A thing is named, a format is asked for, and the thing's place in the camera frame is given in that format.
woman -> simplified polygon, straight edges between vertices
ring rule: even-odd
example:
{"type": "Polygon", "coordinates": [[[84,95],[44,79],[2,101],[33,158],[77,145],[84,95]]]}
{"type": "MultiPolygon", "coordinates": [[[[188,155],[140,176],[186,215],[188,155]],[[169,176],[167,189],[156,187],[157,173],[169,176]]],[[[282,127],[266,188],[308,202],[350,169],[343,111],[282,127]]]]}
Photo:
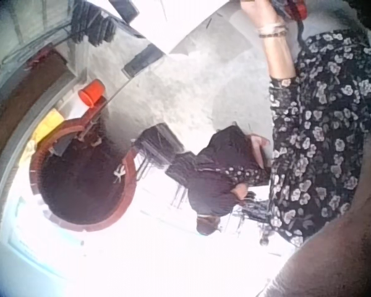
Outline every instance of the woman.
{"type": "Polygon", "coordinates": [[[294,65],[270,1],[242,8],[258,28],[271,76],[270,223],[300,246],[351,206],[371,134],[371,47],[341,24],[309,36],[294,65]]]}
{"type": "Polygon", "coordinates": [[[197,231],[210,235],[220,217],[237,204],[246,204],[250,217],[267,222],[268,204],[253,201],[248,186],[268,184],[270,169],[264,168],[262,147],[266,139],[246,136],[237,125],[217,132],[196,157],[195,172],[188,180],[191,207],[197,212],[197,231]]]}

red bucket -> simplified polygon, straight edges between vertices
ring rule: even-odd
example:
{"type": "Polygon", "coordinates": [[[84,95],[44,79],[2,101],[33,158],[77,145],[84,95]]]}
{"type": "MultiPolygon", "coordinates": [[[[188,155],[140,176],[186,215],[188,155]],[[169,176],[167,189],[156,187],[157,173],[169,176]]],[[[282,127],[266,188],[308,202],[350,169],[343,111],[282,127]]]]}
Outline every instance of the red bucket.
{"type": "Polygon", "coordinates": [[[79,97],[89,108],[92,108],[100,97],[103,96],[105,89],[103,83],[100,80],[95,79],[85,88],[79,90],[79,97]]]}

gray floor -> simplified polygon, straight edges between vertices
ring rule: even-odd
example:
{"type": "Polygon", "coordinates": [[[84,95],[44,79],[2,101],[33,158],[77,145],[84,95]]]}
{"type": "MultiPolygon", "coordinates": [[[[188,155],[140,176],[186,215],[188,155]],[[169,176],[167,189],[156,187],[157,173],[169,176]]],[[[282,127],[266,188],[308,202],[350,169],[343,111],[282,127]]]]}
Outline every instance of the gray floor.
{"type": "MultiPolygon", "coordinates": [[[[166,122],[187,150],[199,152],[217,130],[237,121],[245,132],[271,137],[268,73],[264,58],[226,19],[215,14],[179,49],[124,87],[106,110],[109,137],[125,150],[144,129],[166,122]]],[[[124,64],[147,45],[118,31],[115,40],[90,49],[90,76],[107,97],[127,82],[124,64]]]]}

floral dress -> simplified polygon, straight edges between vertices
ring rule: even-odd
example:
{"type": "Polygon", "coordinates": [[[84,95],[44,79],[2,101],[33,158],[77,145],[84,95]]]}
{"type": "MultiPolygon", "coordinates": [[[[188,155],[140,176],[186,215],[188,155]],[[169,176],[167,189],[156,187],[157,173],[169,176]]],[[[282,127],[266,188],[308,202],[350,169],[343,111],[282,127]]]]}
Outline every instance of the floral dress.
{"type": "Polygon", "coordinates": [[[270,224],[296,246],[349,210],[371,133],[367,41],[334,31],[305,43],[297,77],[270,85],[270,224]]]}

